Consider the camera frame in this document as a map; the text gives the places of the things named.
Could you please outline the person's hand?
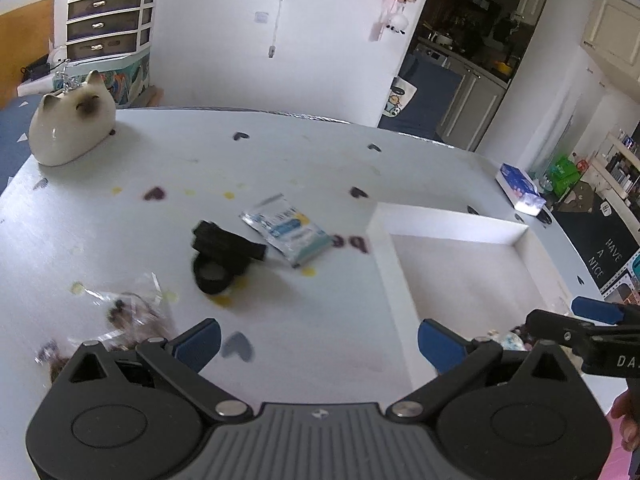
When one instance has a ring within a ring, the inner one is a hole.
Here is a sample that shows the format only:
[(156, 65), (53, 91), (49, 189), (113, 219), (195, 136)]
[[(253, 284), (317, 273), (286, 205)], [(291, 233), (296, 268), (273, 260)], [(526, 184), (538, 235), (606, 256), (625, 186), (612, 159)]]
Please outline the person's hand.
[(634, 416), (629, 390), (615, 399), (610, 414), (612, 419), (620, 422), (623, 448), (627, 452), (634, 452), (639, 446), (639, 425)]

